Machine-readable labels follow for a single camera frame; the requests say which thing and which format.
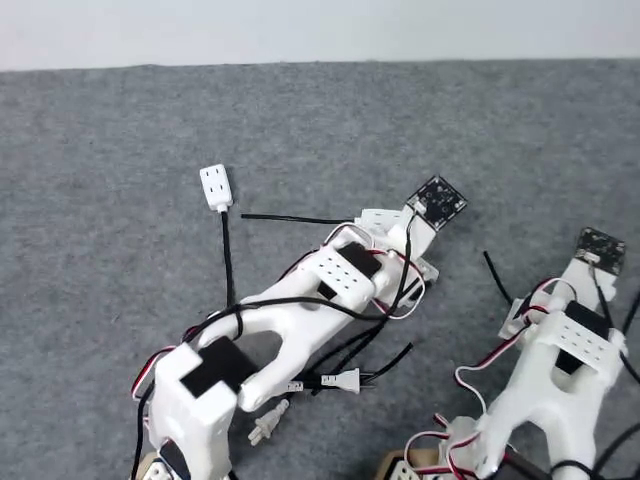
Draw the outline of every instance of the power outlet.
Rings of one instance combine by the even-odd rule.
[[[155,459],[149,465],[147,473],[144,474],[142,480],[172,480],[173,477],[169,473],[167,466],[159,458]]]
[[[393,470],[389,471],[389,475],[385,478],[389,480],[422,480],[423,478],[427,478],[424,475],[418,475],[413,470],[409,468],[404,460],[398,461]]]
[[[229,178],[224,165],[212,165],[200,170],[202,189],[211,210],[224,212],[233,205]]]

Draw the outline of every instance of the cable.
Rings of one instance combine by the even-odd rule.
[[[593,265],[591,264],[590,264],[590,267],[591,267],[590,268],[591,277],[593,278],[593,283],[595,283],[596,285],[596,291],[598,292],[598,299],[600,301],[600,304],[602,305],[602,312],[604,313],[605,319],[607,320],[609,325],[613,327],[614,326],[613,319],[611,318],[611,312],[609,311],[607,299],[604,297],[602,288],[600,288],[600,285],[598,284],[598,279],[596,278],[596,274],[595,274],[595,268],[593,268]],[[635,300],[631,304],[631,309],[629,310],[629,313],[625,318],[624,325],[622,326],[622,332],[624,334],[626,334],[629,328],[631,327],[631,323],[633,322],[633,318],[635,317],[636,311],[638,310],[639,303],[640,303],[640,293],[638,293]],[[627,370],[627,372],[629,372],[629,375],[631,375],[631,377],[638,383],[638,385],[640,385],[640,374],[635,370],[635,368],[633,368],[633,365],[631,365],[629,358],[627,358],[627,356],[622,351],[620,351],[620,359],[622,360],[622,365],[624,365],[624,368]]]
[[[489,267],[489,271],[491,272],[491,276],[493,277],[493,281],[496,282],[496,286],[500,290],[500,293],[502,294],[504,299],[507,301],[507,303],[509,305],[512,305],[513,304],[513,297],[511,295],[509,295],[509,292],[507,292],[507,289],[505,288],[504,284],[502,283],[502,280],[500,279],[500,275],[498,275],[498,271],[496,270],[496,267],[493,265],[493,262],[491,261],[491,257],[489,256],[489,252],[487,252],[485,250],[484,252],[482,252],[482,255],[484,256],[484,260],[487,262],[487,266]]]
[[[379,255],[379,254],[386,255],[387,254],[387,252],[385,252],[383,250],[369,250],[369,252],[370,253],[374,253],[375,255]],[[407,258],[404,255],[402,255],[400,252],[395,252],[395,253],[403,261],[405,261],[405,262],[407,261]],[[421,286],[422,290],[420,291],[420,294],[418,295],[418,298],[413,303],[413,306],[406,313],[403,313],[402,315],[389,315],[389,318],[392,319],[392,320],[404,320],[405,318],[411,316],[413,314],[413,312],[415,312],[416,309],[420,306],[420,303],[422,302],[422,299],[424,298],[424,295],[427,292],[427,282],[425,281],[424,277],[422,276],[422,272],[420,271],[418,266],[415,263],[413,263],[412,261],[410,261],[410,260],[409,260],[409,265],[411,266],[411,268],[413,268],[413,270],[415,270],[415,272],[417,274],[417,278],[416,278],[416,280],[414,280],[414,282],[411,285],[409,285],[409,287],[407,287],[406,290],[403,290],[401,298],[404,298],[409,293],[409,291],[411,291],[411,289],[415,286],[415,284],[418,283],[418,282],[420,282],[422,284],[422,286]],[[382,302],[376,300],[375,298],[373,299],[373,304],[382,313],[386,313],[387,312],[387,307]]]
[[[413,344],[412,343],[408,343],[407,346],[404,347],[402,349],[402,351],[400,353],[398,353],[395,357],[393,357],[393,359],[391,359],[391,361],[389,363],[387,363],[384,367],[382,367],[377,372],[374,372],[369,378],[367,378],[363,382],[363,385],[370,384],[374,380],[380,378],[382,375],[387,373],[393,367],[395,367],[411,351],[412,348],[413,348]]]
[[[475,387],[473,387],[471,384],[469,384],[469,383],[465,382],[464,380],[462,380],[462,377],[460,377],[460,372],[462,372],[462,371],[475,372],[475,371],[478,371],[478,370],[484,370],[489,365],[491,365],[498,357],[500,357],[504,352],[509,350],[509,348],[511,348],[513,345],[515,345],[516,342],[518,341],[518,339],[520,338],[520,336],[524,333],[524,331],[527,328],[529,328],[529,326],[530,326],[530,324],[527,323],[524,327],[522,327],[520,330],[518,330],[518,332],[516,332],[511,338],[505,340],[500,345],[498,345],[497,348],[495,348],[491,353],[489,353],[489,355],[487,355],[483,360],[481,360],[477,364],[475,364],[473,366],[462,365],[462,366],[459,366],[458,368],[455,369],[453,377],[454,377],[456,383],[458,385],[460,385],[462,388],[466,388],[467,390],[469,390],[471,393],[473,393],[478,398],[478,400],[480,401],[480,405],[482,406],[482,413],[483,414],[487,413],[487,404],[486,404],[482,394]]]
[[[638,292],[638,294],[636,295],[636,298],[631,304],[631,308],[629,309],[629,313],[627,313],[627,317],[624,319],[624,324],[622,325],[622,333],[624,333],[625,335],[627,335],[629,329],[631,328],[631,323],[636,316],[638,307],[640,307],[640,292]]]
[[[640,385],[640,374],[636,371],[635,368],[633,368],[633,365],[631,365],[631,362],[629,362],[629,358],[627,358],[624,353],[620,352],[620,359],[622,360],[624,368],[627,370],[627,372],[629,372],[629,375],[631,375],[633,379],[638,382],[638,385]]]
[[[412,435],[411,438],[409,438],[409,440],[407,440],[407,443],[404,446],[404,463],[407,464],[407,466],[416,474],[418,475],[429,475],[431,473],[435,474],[435,473],[449,473],[451,470],[449,470],[448,468],[446,468],[446,472],[431,472],[430,470],[432,469],[437,469],[440,470],[442,469],[442,467],[436,467],[436,466],[430,466],[430,467],[423,467],[423,468],[419,468],[419,467],[414,467],[411,464],[411,460],[409,459],[409,452],[411,450],[411,445],[413,444],[413,442],[415,442],[416,440],[418,440],[419,438],[422,437],[433,437],[433,438],[439,438],[440,440],[446,440],[449,438],[449,434],[445,433],[445,432],[436,432],[436,431],[432,431],[432,430],[427,430],[424,432],[418,432],[415,435]]]
[[[449,447],[447,448],[447,455],[446,455],[447,465],[449,466],[449,468],[451,469],[451,472],[454,474],[454,476],[458,480],[465,480],[464,472],[462,471],[462,469],[458,468],[455,463],[453,463],[453,457],[451,456],[451,452],[457,448],[466,447],[470,443],[473,443],[476,440],[476,438],[478,438],[479,436],[480,436],[479,433],[474,433],[473,435],[465,438],[464,440],[461,440],[457,443],[449,445]]]
[[[151,370],[153,369],[153,366],[158,361],[158,358],[160,358],[160,355],[162,355],[163,353],[169,353],[175,348],[176,347],[174,345],[168,345],[164,348],[161,348],[147,359],[144,366],[140,370],[140,373],[138,373],[136,379],[133,381],[133,385],[131,385],[131,396],[134,400],[140,400],[140,397],[138,397],[136,393],[138,393],[140,385],[144,383],[144,380],[147,378],[147,375],[149,375],[149,372],[151,372]]]
[[[405,240],[406,246],[405,246],[405,253],[404,253],[405,259],[411,258],[411,225],[413,224],[413,220],[415,219],[415,217],[416,217],[416,214],[414,213],[407,224],[406,240]],[[340,362],[338,362],[335,368],[331,370],[330,375],[335,375],[336,373],[340,372],[352,359],[354,359],[358,354],[360,354],[360,352],[362,352],[365,348],[367,348],[371,344],[371,342],[373,342],[376,339],[376,337],[380,334],[382,329],[385,327],[387,321],[389,320],[390,315],[393,315],[393,313],[398,308],[398,304],[400,303],[400,300],[402,299],[402,293],[404,291],[404,286],[407,281],[407,274],[409,273],[409,265],[410,265],[410,262],[405,260],[404,265],[402,266],[402,274],[400,275],[400,283],[398,285],[398,291],[396,292],[396,296],[393,300],[393,303],[391,304],[387,312],[385,312],[382,317],[379,317],[380,323],[376,327],[372,328],[370,330],[371,333],[367,337],[364,337],[351,352],[349,352]],[[315,396],[319,392],[320,392],[319,390],[315,390],[311,393],[311,395]]]
[[[247,220],[278,220],[282,222],[300,222],[300,223],[319,223],[322,225],[339,225],[340,223],[351,222],[352,219],[327,219],[327,218],[310,218],[310,217],[294,217],[292,215],[270,215],[264,213],[243,213],[240,218]]]
[[[226,211],[220,212],[222,220],[222,249],[224,252],[224,270],[227,277],[227,307],[235,305],[236,292],[233,284],[233,266],[231,263],[231,241],[229,240],[229,214]],[[238,332],[234,340],[242,336],[244,331],[244,322],[240,311],[235,312],[236,322],[238,323]]]
[[[415,215],[413,217],[411,217],[409,225],[411,224],[411,222],[413,222],[414,218],[415,218]],[[322,246],[327,245],[331,240],[333,240],[335,238],[336,235],[338,235],[338,233],[340,233],[346,227],[351,227],[352,229],[359,231],[364,237],[366,237],[367,240],[369,241],[369,248],[370,249],[372,249],[372,248],[374,248],[376,246],[376,242],[375,242],[375,239],[373,238],[373,235],[371,235],[369,232],[367,232],[360,225],[356,225],[355,223],[353,223],[351,221],[342,222],[336,228],[331,230],[331,233],[327,236],[327,238],[324,240],[324,242],[322,242]]]
[[[618,449],[631,437],[640,431],[640,422],[632,425],[622,432],[613,442],[609,445],[604,452],[600,455],[596,463],[593,465],[593,472],[598,475],[602,469],[611,460],[611,457],[618,451]]]
[[[551,467],[551,470],[549,471],[549,475],[553,475],[556,470],[559,470],[565,467],[578,468],[582,470],[584,473],[586,473],[587,475],[589,475],[590,479],[602,478],[599,475],[597,476],[594,475],[594,472],[592,469],[587,467],[584,463],[578,462],[577,460],[562,460],[561,462],[556,463],[553,467]]]
[[[138,475],[138,466],[140,464],[140,456],[142,455],[142,442],[144,440],[144,407],[153,393],[155,382],[152,380],[147,389],[144,391],[142,396],[140,397],[140,403],[138,403],[138,413],[137,413],[137,428],[138,428],[138,437],[136,439],[136,450],[133,454],[133,466],[131,467],[131,480],[136,480],[136,476]]]

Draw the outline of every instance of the white outlet adapter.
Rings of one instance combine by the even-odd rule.
[[[233,205],[227,171],[221,163],[200,170],[202,189],[211,210],[226,212]]]

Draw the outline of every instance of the white wire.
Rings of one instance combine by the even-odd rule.
[[[373,238],[373,235],[371,235],[369,232],[367,232],[364,228],[362,228],[360,225],[356,225],[353,222],[345,222],[345,223],[341,223],[340,225],[338,225],[336,228],[334,228],[333,230],[331,230],[331,233],[327,236],[327,238],[325,239],[325,241],[323,242],[323,245],[326,245],[327,243],[329,243],[331,240],[333,240],[334,235],[336,235],[336,233],[338,233],[340,230],[342,230],[345,227],[351,227],[357,231],[359,231],[360,233],[363,233],[365,237],[367,237],[367,239],[369,240],[369,247],[368,248],[374,248],[376,246],[376,242]]]
[[[478,400],[480,401],[480,405],[482,406],[482,413],[487,413],[487,403],[484,401],[484,397],[482,396],[482,394],[471,384],[465,382],[464,380],[462,380],[462,378],[460,377],[460,372],[477,372],[479,370],[484,370],[485,368],[487,368],[489,365],[491,365],[493,362],[496,361],[496,359],[498,359],[504,352],[506,352],[507,350],[509,350],[511,347],[513,347],[516,343],[518,338],[520,338],[520,336],[522,336],[522,334],[525,332],[526,327],[521,329],[518,333],[516,333],[514,336],[512,336],[509,340],[507,340],[503,346],[504,348],[502,350],[499,350],[498,352],[496,352],[495,355],[493,355],[492,357],[490,357],[487,361],[476,365],[476,366],[469,366],[469,365],[461,365],[458,368],[455,369],[454,372],[454,376],[456,378],[456,381],[458,382],[458,384],[463,387],[466,388],[467,390],[469,390],[471,393],[473,393]]]
[[[449,421],[444,418],[444,416],[440,415],[439,413],[434,413],[433,414],[433,418],[439,422],[441,425],[443,425],[444,427],[448,427],[449,426]]]
[[[550,280],[547,280],[542,285],[540,285],[536,291],[544,291],[554,283],[564,283],[566,286],[568,286],[571,289],[571,292],[573,293],[573,299],[578,300],[578,291],[576,290],[576,287],[574,287],[569,280],[566,280],[562,277],[555,277]]]
[[[151,370],[153,370],[153,367],[155,366],[156,362],[160,359],[160,357],[162,357],[163,355],[173,351],[176,346],[175,345],[168,345],[164,348],[170,348],[171,350],[168,350],[166,352],[160,352],[158,355],[156,355],[154,357],[154,359],[151,361],[151,363],[149,364],[149,366],[147,367],[147,371],[144,373],[144,375],[142,375],[139,379],[138,382],[133,386],[133,388],[131,389],[131,398],[133,398],[134,401],[138,401],[140,400],[140,398],[136,395],[136,393],[138,393],[138,390],[140,390],[140,385],[142,385],[145,381],[145,379],[149,376],[149,373],[151,372]]]
[[[409,451],[411,450],[411,444],[413,442],[415,442],[416,440],[418,440],[419,438],[422,437],[435,437],[435,438],[439,438],[441,440],[446,440],[447,438],[449,438],[449,434],[445,433],[445,432],[437,432],[435,430],[425,430],[424,432],[418,432],[415,435],[411,436],[411,438],[409,438],[409,440],[407,440],[407,443],[404,445],[404,463],[407,464],[407,466],[411,469],[411,471],[413,471],[414,473],[417,474],[425,474],[428,473],[426,472],[426,470],[428,470],[427,467],[425,468],[416,468],[411,464],[411,461],[409,460]]]
[[[384,255],[388,255],[389,252],[386,250],[382,251]],[[411,309],[406,312],[403,313],[402,315],[399,316],[395,316],[395,315],[389,315],[389,318],[393,319],[393,320],[402,320],[404,318],[407,318],[409,315],[411,315],[413,312],[416,311],[416,309],[418,308],[418,306],[420,305],[420,303],[422,302],[422,299],[427,291],[427,282],[425,281],[424,277],[422,276],[422,272],[420,271],[420,269],[418,268],[418,266],[413,263],[412,261],[409,260],[409,266],[411,268],[413,268],[416,271],[416,275],[417,275],[417,279],[418,281],[422,284],[422,291],[420,292],[420,295],[418,296],[418,298],[416,299],[415,303],[413,304],[413,306],[411,307]],[[387,310],[384,308],[384,306],[376,299],[373,300],[373,304],[376,306],[376,308],[382,312],[382,313],[387,313]]]
[[[465,438],[464,440],[460,440],[459,442],[452,443],[447,447],[447,453],[446,453],[447,465],[451,469],[451,473],[453,473],[456,478],[458,478],[458,475],[457,475],[456,472],[458,472],[459,469],[456,466],[456,464],[453,463],[453,458],[451,456],[451,451],[455,450],[456,448],[460,448],[462,446],[465,446],[465,447],[468,446],[470,443],[473,443],[475,441],[475,439],[478,438],[479,435],[480,435],[479,433],[474,433],[473,435],[470,435],[469,437]]]
[[[389,315],[389,318],[393,320],[402,320],[403,318],[407,318],[409,315],[411,315],[413,312],[416,311],[416,308],[418,308],[418,306],[420,305],[420,302],[422,302],[422,298],[424,297],[424,294],[427,291],[427,282],[424,281],[424,278],[422,277],[421,273],[418,273],[418,280],[422,284],[422,291],[420,292],[420,295],[418,296],[415,303],[413,304],[413,307],[411,307],[411,309],[407,313],[403,313],[402,315],[399,315],[397,317],[395,315]]]

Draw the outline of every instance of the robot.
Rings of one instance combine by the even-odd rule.
[[[209,207],[226,221],[232,199],[224,167],[203,169],[201,179]],[[296,377],[310,356],[354,319],[383,325],[408,316],[438,277],[422,256],[466,205],[436,176],[402,210],[363,210],[353,222],[338,225],[277,283],[208,315],[185,332],[178,346],[157,352],[132,389],[139,400],[132,478],[234,478],[228,430],[236,408],[253,412],[274,396],[299,389]],[[364,313],[372,303],[380,314]],[[264,331],[277,333],[282,345],[277,357],[258,370],[233,340]],[[139,396],[154,364],[154,380]],[[346,372],[323,376],[320,383],[356,391],[360,378],[359,372]],[[269,437],[287,406],[283,400],[256,421],[253,444]],[[156,453],[151,465],[138,466],[143,426]]]
[[[594,429],[602,400],[623,366],[637,377],[626,359],[625,334],[638,299],[622,329],[613,325],[607,307],[616,294],[614,283],[624,254],[624,242],[585,228],[563,274],[541,282],[525,298],[515,300],[502,286],[487,256],[498,286],[512,304],[499,332],[504,342],[478,364],[458,367],[454,374],[460,386],[478,397],[483,414],[478,419],[457,417],[450,423],[436,414],[434,419],[445,430],[414,435],[402,455],[385,465],[387,478],[549,478],[509,447],[511,433],[526,422],[545,434],[554,480],[598,475],[603,462],[594,465]],[[482,395],[462,373],[488,367],[516,345],[522,352],[511,377],[487,408]],[[636,425],[629,432],[638,429]],[[436,458],[417,467],[410,447],[420,437],[438,438],[440,446]]]

